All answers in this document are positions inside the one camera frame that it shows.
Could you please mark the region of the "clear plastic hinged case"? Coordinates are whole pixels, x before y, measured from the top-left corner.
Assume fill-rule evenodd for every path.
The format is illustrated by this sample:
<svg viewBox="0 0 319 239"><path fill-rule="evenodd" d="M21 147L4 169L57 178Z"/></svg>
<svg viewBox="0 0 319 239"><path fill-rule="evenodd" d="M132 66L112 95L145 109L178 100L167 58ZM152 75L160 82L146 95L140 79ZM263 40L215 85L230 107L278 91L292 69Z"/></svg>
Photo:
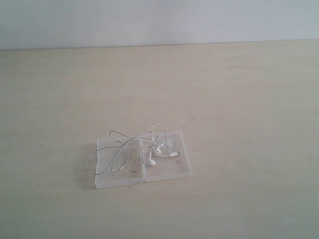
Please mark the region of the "clear plastic hinged case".
<svg viewBox="0 0 319 239"><path fill-rule="evenodd" d="M179 156L173 158L161 158L153 155L152 159L156 161L156 165L149 166L149 150L145 148L143 150L132 148L130 150L130 159L127 167L115 172L108 169L104 174L95 176L95 187L101 189L189 177L191 175L191 169L187 158L186 148L184 146L182 132L180 130L173 130L167 131L167 134L171 151L179 151ZM110 137L97 140L97 148L119 145L120 143ZM116 151L117 150L113 148L97 152L95 170L99 172L102 171L108 165Z"/></svg>

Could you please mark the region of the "white wired earphones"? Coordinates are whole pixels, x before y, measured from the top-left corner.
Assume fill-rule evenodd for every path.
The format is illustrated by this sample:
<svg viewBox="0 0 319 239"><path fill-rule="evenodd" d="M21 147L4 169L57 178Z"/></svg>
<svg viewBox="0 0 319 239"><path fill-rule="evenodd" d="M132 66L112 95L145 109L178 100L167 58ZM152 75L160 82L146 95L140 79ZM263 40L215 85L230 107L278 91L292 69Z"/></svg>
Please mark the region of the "white wired earphones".
<svg viewBox="0 0 319 239"><path fill-rule="evenodd" d="M123 170L129 163L130 150L132 148L137 148L139 150L143 150L145 148L149 150L149 166L156 165L156 161L152 159L153 155L161 158L173 158L180 155L179 151L171 151L168 144L167 130L161 124L152 125L148 128L147 132L147 134L140 133L135 136L130 136L116 130L109 131L109 137L120 143L120 145L98 147L96 151L99 152L115 148L117 150L116 153L108 165L100 172L97 170L93 172L89 169L88 163L90 157L88 157L85 163L86 170L94 176L102 175L108 169L112 172Z"/></svg>

